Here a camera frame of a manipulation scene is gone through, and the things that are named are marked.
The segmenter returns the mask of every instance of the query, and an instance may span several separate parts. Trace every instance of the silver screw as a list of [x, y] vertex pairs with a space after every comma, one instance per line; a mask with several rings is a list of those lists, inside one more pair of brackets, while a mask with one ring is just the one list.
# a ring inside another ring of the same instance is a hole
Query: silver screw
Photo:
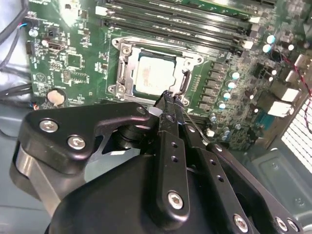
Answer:
[[183, 200], [179, 194], [175, 192], [168, 193], [168, 200], [169, 200], [170, 205], [172, 205], [172, 207], [175, 208], [176, 210], [182, 209]]
[[129, 55], [130, 54], [130, 49], [128, 47], [123, 47], [122, 48], [122, 52], [124, 53], [124, 55]]
[[189, 130], [194, 133], [195, 132], [195, 128], [193, 128], [191, 125], [187, 126], [189, 128]]
[[234, 219], [234, 223], [236, 224], [236, 226], [237, 226], [243, 233], [248, 232], [248, 225], [247, 225], [246, 221], [245, 221], [240, 215], [234, 214], [233, 219]]
[[140, 114], [142, 114], [142, 115], [144, 115], [145, 114], [145, 110], [144, 110], [144, 108], [142, 108], [142, 107], [137, 107], [137, 109], [136, 109]]
[[219, 152], [222, 152], [222, 148], [219, 145], [214, 145], [214, 146]]
[[36, 38], [39, 35], [39, 33], [36, 29], [31, 28], [28, 32], [28, 35], [31, 36], [32, 38]]
[[276, 217], [275, 219], [276, 219], [276, 221], [277, 221], [279, 227], [280, 227], [283, 231], [287, 232], [287, 231], [288, 231], [288, 228], [287, 228], [286, 224], [283, 222], [283, 220], [280, 219], [279, 217]]
[[54, 133], [59, 129], [58, 124], [51, 120], [41, 121], [39, 127], [41, 128], [41, 130], [47, 133]]
[[299, 232], [299, 228], [297, 227], [297, 225], [290, 219], [287, 219], [287, 222], [289, 223], [289, 225], [296, 231]]
[[74, 150], [82, 150], [86, 146], [86, 142], [79, 136], [71, 136], [67, 143]]

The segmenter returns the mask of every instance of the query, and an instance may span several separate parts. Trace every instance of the cpu socket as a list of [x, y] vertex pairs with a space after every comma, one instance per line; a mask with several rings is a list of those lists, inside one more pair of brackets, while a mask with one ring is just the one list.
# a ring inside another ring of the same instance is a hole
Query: cpu socket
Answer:
[[115, 38], [112, 44], [120, 54], [116, 84], [108, 91], [121, 100], [153, 104], [165, 90], [183, 97], [193, 68], [204, 61], [182, 46], [149, 39]]

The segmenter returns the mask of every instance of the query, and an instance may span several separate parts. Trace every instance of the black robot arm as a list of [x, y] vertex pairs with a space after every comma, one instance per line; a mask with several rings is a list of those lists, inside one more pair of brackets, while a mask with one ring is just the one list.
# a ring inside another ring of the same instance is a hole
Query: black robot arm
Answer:
[[[140, 155], [86, 183], [95, 139]], [[298, 234], [299, 222], [218, 143], [186, 124], [178, 97], [30, 113], [10, 169], [41, 200], [49, 234]]]

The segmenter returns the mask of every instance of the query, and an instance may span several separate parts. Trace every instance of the red wire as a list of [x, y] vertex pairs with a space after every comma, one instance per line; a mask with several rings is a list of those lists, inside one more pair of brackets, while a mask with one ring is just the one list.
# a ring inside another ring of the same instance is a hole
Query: red wire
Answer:
[[[291, 62], [290, 62], [285, 56], [283, 56], [283, 60], [284, 60], [286, 63], [291, 64]], [[308, 121], [308, 110], [309, 110], [310, 104], [311, 104], [311, 102], [312, 102], [312, 89], [309, 88], [309, 86], [308, 86], [306, 80], [305, 80], [304, 77], [300, 74], [300, 71], [299, 71], [298, 67], [297, 67], [296, 65], [293, 65], [293, 68], [294, 68], [294, 70], [298, 73], [301, 82], [305, 85], [305, 87], [307, 88], [307, 91], [308, 91], [308, 93], [309, 93], [309, 102], [308, 102], [308, 104], [307, 104], [306, 109], [304, 110], [304, 120], [305, 120], [305, 122], [306, 122], [307, 129], [309, 130], [310, 134], [312, 134], [312, 130], [310, 129], [310, 123], [309, 123], [309, 121]]]

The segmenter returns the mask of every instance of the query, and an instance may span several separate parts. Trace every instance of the motherboard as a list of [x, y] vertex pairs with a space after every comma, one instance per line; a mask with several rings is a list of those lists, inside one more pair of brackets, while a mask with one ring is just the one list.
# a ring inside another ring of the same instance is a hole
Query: motherboard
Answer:
[[211, 140], [271, 142], [310, 73], [307, 0], [30, 0], [26, 51], [40, 108], [165, 90]]

